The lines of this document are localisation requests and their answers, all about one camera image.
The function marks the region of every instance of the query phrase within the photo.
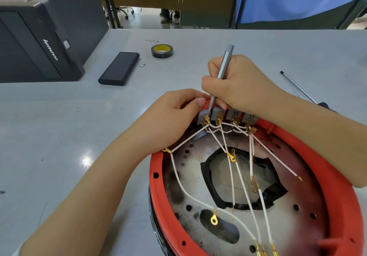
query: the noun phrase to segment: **black power bank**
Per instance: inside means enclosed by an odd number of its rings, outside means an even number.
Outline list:
[[[120,52],[98,79],[100,84],[124,86],[139,59],[139,53]]]

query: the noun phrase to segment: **lenovo logo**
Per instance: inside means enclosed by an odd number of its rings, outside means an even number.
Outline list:
[[[47,46],[47,48],[50,50],[50,52],[51,52],[52,56],[55,58],[55,60],[56,60],[56,61],[58,61],[59,59],[57,59],[57,57],[56,57],[56,55],[55,55],[54,51],[52,50],[52,48],[51,48],[51,47],[50,47],[50,45],[48,44],[48,40],[43,40],[43,41],[44,41],[45,45]]]

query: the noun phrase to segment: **person's right hand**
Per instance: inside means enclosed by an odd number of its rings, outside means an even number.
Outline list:
[[[218,79],[222,58],[208,62],[210,76],[202,78],[203,90],[217,97],[216,103],[224,109],[230,105],[242,112],[266,117],[272,102],[285,92],[245,55],[233,55],[224,79]]]

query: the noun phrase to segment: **hand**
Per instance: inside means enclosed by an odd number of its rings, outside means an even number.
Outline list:
[[[208,62],[210,76],[202,78],[201,87],[217,97],[223,109],[232,108],[256,116],[266,116],[269,105],[282,94],[264,73],[245,55],[233,55],[229,61],[225,79],[218,79],[222,57]]]
[[[146,156],[175,143],[210,96],[194,89],[167,92],[126,131],[139,137]]]

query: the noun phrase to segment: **forearm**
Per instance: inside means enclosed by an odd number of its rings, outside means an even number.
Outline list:
[[[354,186],[367,184],[367,126],[286,92],[265,118],[323,156]]]
[[[127,181],[146,156],[132,137],[123,133],[108,146],[25,242],[22,256],[99,254]]]

